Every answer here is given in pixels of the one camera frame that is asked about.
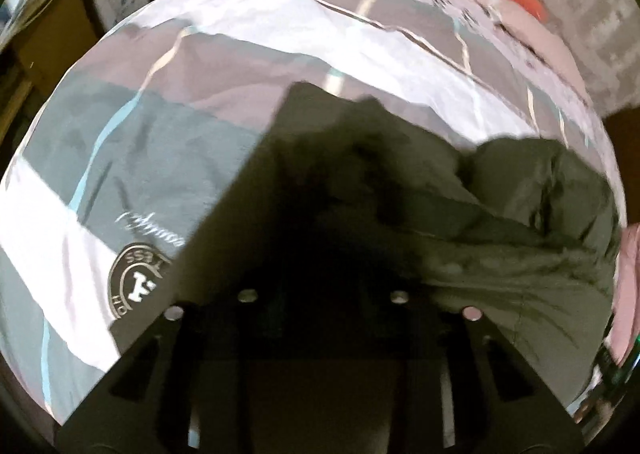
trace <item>gray stripe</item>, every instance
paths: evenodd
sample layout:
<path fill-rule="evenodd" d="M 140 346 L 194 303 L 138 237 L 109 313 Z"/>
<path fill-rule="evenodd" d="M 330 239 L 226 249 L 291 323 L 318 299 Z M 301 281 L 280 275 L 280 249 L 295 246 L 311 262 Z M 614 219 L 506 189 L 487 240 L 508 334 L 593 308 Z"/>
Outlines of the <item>gray stripe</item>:
<path fill-rule="evenodd" d="M 49 99 L 23 155 L 65 205 L 86 168 L 95 139 L 133 95 L 72 70 Z"/>
<path fill-rule="evenodd" d="M 76 358 L 66 342 L 50 329 L 49 379 L 51 409 L 59 423 L 64 423 L 80 402 L 102 378 L 103 372 Z"/>
<path fill-rule="evenodd" d="M 182 41 L 149 90 L 168 101 L 189 104 L 238 126 L 262 131 L 293 82 L 321 86 L 329 69 L 316 57 L 225 35 L 197 33 Z"/>
<path fill-rule="evenodd" d="M 541 135 L 545 138 L 552 138 L 564 143 L 560 130 L 558 107 L 544 91 L 538 89 L 533 84 L 530 84 L 529 88 L 534 97 L 536 120 Z M 602 174 L 604 165 L 598 150 L 593 143 L 589 146 L 585 145 L 584 134 L 566 116 L 564 117 L 564 133 L 567 137 L 569 147 L 586 163 Z"/>
<path fill-rule="evenodd" d="M 473 149 L 474 144 L 460 136 L 427 105 L 411 104 L 395 95 L 383 92 L 350 76 L 345 76 L 342 88 L 343 98 L 359 100 L 362 97 L 374 97 L 380 101 L 389 113 L 399 116 L 415 126 L 427 129 L 457 149 Z"/>
<path fill-rule="evenodd" d="M 525 120 L 529 120 L 527 81 L 511 63 L 484 37 L 460 25 L 460 37 L 469 52 L 472 73 L 499 92 Z"/>
<path fill-rule="evenodd" d="M 100 149 L 78 219 L 116 252 L 145 241 L 172 257 L 176 236 L 195 230 L 257 141 L 254 131 L 145 93 Z M 157 228 L 127 229 L 128 216 L 116 222 L 124 212 L 154 214 L 145 225 Z"/>
<path fill-rule="evenodd" d="M 1 247 L 0 279 L 0 353 L 42 406 L 40 347 L 44 317 Z"/>
<path fill-rule="evenodd" d="M 177 19 L 168 20 L 152 30 L 126 24 L 94 46 L 78 61 L 74 70 L 85 71 L 94 78 L 136 92 L 151 66 L 174 46 L 178 34 L 186 26 L 186 21 Z"/>
<path fill-rule="evenodd" d="M 43 405 L 40 351 L 44 316 L 2 248 L 0 272 L 0 352 L 30 395 Z M 71 354 L 51 326 L 49 333 L 51 408 L 63 423 L 103 373 Z"/>

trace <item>blue line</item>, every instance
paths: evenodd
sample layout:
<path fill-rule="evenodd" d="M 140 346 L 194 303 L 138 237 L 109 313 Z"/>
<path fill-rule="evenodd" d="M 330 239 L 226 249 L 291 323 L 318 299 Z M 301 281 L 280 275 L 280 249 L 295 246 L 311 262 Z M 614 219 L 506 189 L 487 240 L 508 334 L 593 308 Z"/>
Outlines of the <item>blue line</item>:
<path fill-rule="evenodd" d="M 131 114 L 131 111 L 136 107 L 138 102 L 140 101 L 140 93 L 137 93 L 135 97 L 133 97 L 129 102 L 124 104 L 107 122 L 107 125 L 104 126 L 104 129 L 101 130 L 98 138 L 95 141 L 94 149 L 91 152 L 91 156 L 89 157 L 89 163 L 84 170 L 84 174 L 80 178 L 78 182 L 78 186 L 76 187 L 76 192 L 74 192 L 74 196 L 71 198 L 69 202 L 69 209 L 71 209 L 76 214 L 78 213 L 78 208 L 80 207 L 80 202 L 82 201 L 82 196 L 84 195 L 84 190 L 86 189 L 86 181 L 89 177 L 89 170 L 91 166 L 94 164 L 94 160 L 100 147 L 104 143 L 104 141 L 109 137 L 109 135 L 124 121 L 124 119 Z"/>
<path fill-rule="evenodd" d="M 200 448 L 200 433 L 197 430 L 189 429 L 187 444 L 192 449 Z"/>
<path fill-rule="evenodd" d="M 341 72 L 339 69 L 336 68 L 331 68 L 329 69 L 329 71 L 326 73 L 327 76 L 331 76 L 331 77 L 336 77 L 336 78 L 342 78 L 344 76 L 344 73 Z"/>
<path fill-rule="evenodd" d="M 40 350 L 40 374 L 42 376 L 42 396 L 47 407 L 51 407 L 51 381 L 49 379 L 49 323 L 44 319 L 42 327 L 42 348 Z"/>

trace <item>wrinkled fabric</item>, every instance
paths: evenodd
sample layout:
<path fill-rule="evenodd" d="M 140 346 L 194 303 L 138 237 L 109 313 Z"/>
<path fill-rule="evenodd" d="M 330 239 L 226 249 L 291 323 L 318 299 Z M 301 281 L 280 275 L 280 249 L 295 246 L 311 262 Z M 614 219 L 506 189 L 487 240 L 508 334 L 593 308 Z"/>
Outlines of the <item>wrinkled fabric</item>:
<path fill-rule="evenodd" d="M 430 286 L 443 310 L 481 308 L 567 404 L 610 315 L 617 217 L 606 180 L 557 142 L 465 156 L 376 100 L 296 84 L 144 318 L 204 303 L 320 232 Z"/>

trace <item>black mount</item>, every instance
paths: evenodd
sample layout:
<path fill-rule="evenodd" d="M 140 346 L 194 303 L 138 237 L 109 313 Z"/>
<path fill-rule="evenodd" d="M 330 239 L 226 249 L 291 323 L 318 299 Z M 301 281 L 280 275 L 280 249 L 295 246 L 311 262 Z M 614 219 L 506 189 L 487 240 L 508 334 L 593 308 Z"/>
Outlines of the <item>black mount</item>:
<path fill-rule="evenodd" d="M 582 451 L 577 425 L 482 312 L 439 314 L 422 288 L 401 292 L 406 297 L 396 300 L 400 304 L 390 301 L 389 291 L 381 296 L 367 290 L 359 297 L 372 341 L 384 342 L 404 365 L 390 454 Z M 251 453 L 242 366 L 252 355 L 271 355 L 286 342 L 287 308 L 295 300 L 286 289 L 259 296 L 256 302 L 245 297 L 243 303 L 235 291 L 207 307 L 169 308 L 62 427 L 56 440 L 60 452 Z M 286 348 L 278 351 L 288 354 Z M 443 444 L 443 362 L 455 424 L 455 444 L 448 448 Z M 200 424 L 198 449 L 187 442 L 193 408 Z"/>

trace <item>bed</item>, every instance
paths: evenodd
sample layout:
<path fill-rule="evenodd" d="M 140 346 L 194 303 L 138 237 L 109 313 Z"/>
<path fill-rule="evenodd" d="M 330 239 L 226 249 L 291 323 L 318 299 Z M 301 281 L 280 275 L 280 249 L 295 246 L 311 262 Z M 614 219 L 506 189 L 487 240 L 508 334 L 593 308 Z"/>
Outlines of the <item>bed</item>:
<path fill-rule="evenodd" d="M 171 262 L 295 82 L 373 96 L 461 150 L 557 140 L 606 178 L 625 226 L 588 95 L 505 23 L 489 0 L 156 0 L 117 25 L 0 184 L 0 352 L 30 397 L 64 423 L 117 361 L 110 328 L 131 308 L 114 266 L 134 244 Z"/>

